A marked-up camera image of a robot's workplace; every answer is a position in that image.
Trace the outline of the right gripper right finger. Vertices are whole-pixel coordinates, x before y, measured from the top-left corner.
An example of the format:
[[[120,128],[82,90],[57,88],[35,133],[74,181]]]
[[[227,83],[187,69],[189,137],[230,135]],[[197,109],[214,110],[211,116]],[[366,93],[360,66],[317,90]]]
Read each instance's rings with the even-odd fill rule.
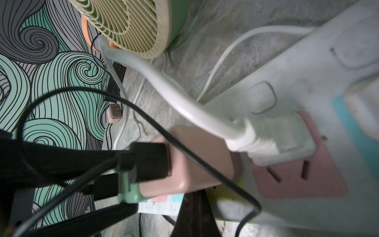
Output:
[[[136,203],[120,203],[96,210],[57,224],[29,231],[28,237],[91,237],[102,230],[134,215]]]

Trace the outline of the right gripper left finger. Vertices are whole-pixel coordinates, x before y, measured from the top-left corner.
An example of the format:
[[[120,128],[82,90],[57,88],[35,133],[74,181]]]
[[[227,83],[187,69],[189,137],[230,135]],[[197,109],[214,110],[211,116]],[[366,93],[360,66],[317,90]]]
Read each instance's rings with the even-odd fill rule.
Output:
[[[111,159],[133,183],[166,178],[171,172],[164,143],[133,143],[129,150],[73,150],[20,143],[1,130],[1,188],[39,188],[77,178]]]

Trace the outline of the green usb charger plug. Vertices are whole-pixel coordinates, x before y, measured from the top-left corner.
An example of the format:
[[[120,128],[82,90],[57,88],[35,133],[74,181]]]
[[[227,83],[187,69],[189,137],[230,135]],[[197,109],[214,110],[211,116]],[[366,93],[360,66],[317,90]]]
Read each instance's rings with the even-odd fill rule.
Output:
[[[118,195],[120,203],[140,203],[145,200],[138,183],[130,183],[127,172],[118,174]]]

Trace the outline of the white power strip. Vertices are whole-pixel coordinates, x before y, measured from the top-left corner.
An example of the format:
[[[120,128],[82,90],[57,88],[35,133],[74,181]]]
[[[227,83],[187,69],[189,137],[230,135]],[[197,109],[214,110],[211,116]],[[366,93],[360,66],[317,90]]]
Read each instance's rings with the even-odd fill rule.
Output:
[[[379,232],[379,3],[359,1],[208,102],[228,119],[299,113],[310,157],[258,166],[242,154],[245,189],[263,211],[253,223]]]

